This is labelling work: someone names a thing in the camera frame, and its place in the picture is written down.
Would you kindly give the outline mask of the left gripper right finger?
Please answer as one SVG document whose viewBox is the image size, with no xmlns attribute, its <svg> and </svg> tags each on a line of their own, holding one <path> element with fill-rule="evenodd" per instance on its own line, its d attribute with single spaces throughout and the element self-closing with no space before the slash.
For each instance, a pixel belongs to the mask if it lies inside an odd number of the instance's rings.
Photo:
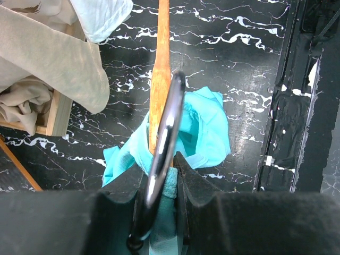
<svg viewBox="0 0 340 255">
<path fill-rule="evenodd" d="M 228 193 L 180 152 L 179 254 L 339 254 L 339 205 L 319 193 Z"/>
</svg>

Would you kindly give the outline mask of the teal t shirt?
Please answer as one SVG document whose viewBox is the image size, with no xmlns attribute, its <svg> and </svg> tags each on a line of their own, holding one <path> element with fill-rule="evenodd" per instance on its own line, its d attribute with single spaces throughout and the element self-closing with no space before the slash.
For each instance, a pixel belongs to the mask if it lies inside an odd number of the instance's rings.
<svg viewBox="0 0 340 255">
<path fill-rule="evenodd" d="M 149 117 L 131 134 L 123 147 L 104 150 L 106 168 L 103 185 L 107 185 L 137 164 L 148 174 L 153 156 L 148 149 Z M 223 96 L 203 87 L 186 92 L 181 124 L 175 145 L 192 169 L 214 167 L 230 154 L 228 120 L 223 109 Z M 149 239 L 149 254 L 178 254 L 175 226 L 177 169 L 167 173 L 157 219 Z"/>
</svg>

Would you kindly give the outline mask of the wooden hanger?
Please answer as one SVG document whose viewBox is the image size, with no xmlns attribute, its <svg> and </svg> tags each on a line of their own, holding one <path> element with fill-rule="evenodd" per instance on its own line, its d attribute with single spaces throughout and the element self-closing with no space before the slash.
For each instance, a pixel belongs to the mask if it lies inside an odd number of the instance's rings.
<svg viewBox="0 0 340 255">
<path fill-rule="evenodd" d="M 171 76 L 169 56 L 169 1 L 159 1 L 157 50 L 151 78 L 149 151 L 153 154 L 148 180 L 135 202 L 131 232 L 126 246 L 139 254 L 157 217 L 159 204 L 182 116 L 185 76 Z"/>
</svg>

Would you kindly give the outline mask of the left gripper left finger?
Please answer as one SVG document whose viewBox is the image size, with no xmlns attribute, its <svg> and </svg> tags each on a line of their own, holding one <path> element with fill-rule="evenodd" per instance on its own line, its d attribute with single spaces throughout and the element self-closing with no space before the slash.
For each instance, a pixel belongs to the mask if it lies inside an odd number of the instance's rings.
<svg viewBox="0 0 340 255">
<path fill-rule="evenodd" d="M 1 194 L 1 254 L 129 254 L 146 175 L 133 165 L 98 191 Z"/>
</svg>

